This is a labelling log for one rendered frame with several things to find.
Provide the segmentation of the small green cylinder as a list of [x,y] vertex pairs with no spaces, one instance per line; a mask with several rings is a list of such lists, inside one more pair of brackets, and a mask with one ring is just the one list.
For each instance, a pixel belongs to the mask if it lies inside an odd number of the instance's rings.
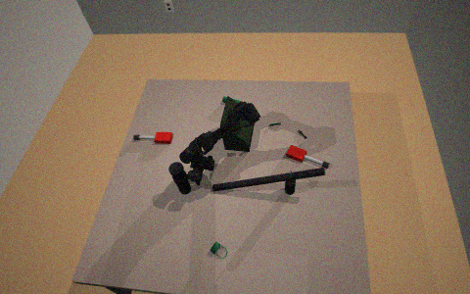
[[[222,102],[226,103],[226,99],[227,99],[227,97],[224,96],[224,97],[222,98]],[[240,103],[240,102],[241,102],[241,101],[239,101],[239,100],[235,100],[235,99],[233,99],[233,100],[234,100],[235,102],[237,102],[237,103]]]

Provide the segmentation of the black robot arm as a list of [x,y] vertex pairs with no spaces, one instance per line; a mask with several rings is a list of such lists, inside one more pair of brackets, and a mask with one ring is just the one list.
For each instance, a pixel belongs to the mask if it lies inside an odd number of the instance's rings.
[[[235,109],[228,111],[227,118],[229,122],[214,132],[208,131],[207,133],[202,133],[200,136],[195,137],[195,139],[189,144],[182,153],[179,155],[179,159],[184,164],[189,164],[195,157],[206,155],[210,150],[212,150],[213,145],[217,140],[223,138],[224,136],[230,134],[231,132],[236,132],[241,127],[249,127],[256,123],[260,114],[253,105],[253,103],[246,103],[241,101],[235,107]],[[240,126],[238,121],[242,119],[247,120],[249,125]],[[205,150],[203,153],[202,148]],[[214,160],[212,156],[201,161],[201,171],[208,170],[213,171]]]

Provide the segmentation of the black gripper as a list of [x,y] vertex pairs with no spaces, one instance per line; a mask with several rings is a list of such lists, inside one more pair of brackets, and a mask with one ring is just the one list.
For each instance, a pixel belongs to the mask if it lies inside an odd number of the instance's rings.
[[206,156],[197,156],[191,161],[190,169],[192,171],[188,171],[187,179],[193,179],[197,185],[200,185],[200,181],[202,181],[203,171],[201,171],[201,161],[205,159]]

